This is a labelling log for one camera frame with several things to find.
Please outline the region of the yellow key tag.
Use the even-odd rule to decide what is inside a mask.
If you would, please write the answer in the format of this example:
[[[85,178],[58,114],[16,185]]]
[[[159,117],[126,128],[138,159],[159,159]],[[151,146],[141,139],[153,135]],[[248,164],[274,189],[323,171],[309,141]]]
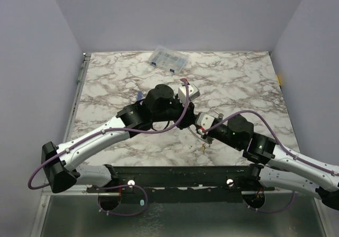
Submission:
[[[205,153],[205,150],[206,150],[206,144],[203,144],[203,145],[201,146],[201,148],[200,148],[200,151],[201,151],[202,153]]]

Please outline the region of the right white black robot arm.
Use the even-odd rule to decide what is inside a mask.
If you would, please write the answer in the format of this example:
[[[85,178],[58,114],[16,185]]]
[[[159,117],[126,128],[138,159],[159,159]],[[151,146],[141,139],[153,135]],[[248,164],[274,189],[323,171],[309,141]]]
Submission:
[[[338,166],[297,153],[277,137],[254,132],[253,123],[233,115],[226,124],[220,118],[199,113],[195,125],[200,134],[216,139],[238,151],[251,162],[244,186],[283,188],[319,199],[329,208],[338,209]]]

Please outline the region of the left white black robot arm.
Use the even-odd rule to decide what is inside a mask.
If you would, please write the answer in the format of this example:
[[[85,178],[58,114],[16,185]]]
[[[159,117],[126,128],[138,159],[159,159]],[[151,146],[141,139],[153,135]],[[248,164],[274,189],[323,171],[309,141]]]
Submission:
[[[183,129],[194,123],[192,101],[200,96],[193,84],[181,86],[177,93],[164,84],[151,89],[146,97],[119,111],[97,129],[78,139],[42,147],[43,170],[53,193],[74,185],[93,185],[111,192],[118,184],[117,174],[109,165],[90,166],[84,161],[116,143],[138,134],[154,134],[155,122],[170,122]]]

